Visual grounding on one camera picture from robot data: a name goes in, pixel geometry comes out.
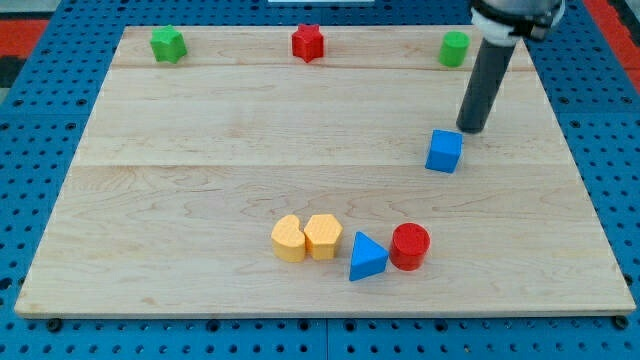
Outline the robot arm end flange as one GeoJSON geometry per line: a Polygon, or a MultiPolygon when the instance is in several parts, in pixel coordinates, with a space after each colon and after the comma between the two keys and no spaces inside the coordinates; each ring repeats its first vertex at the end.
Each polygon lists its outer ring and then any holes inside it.
{"type": "Polygon", "coordinates": [[[521,38],[543,41],[559,25],[565,0],[470,0],[471,22],[489,43],[508,47],[521,38]]]}

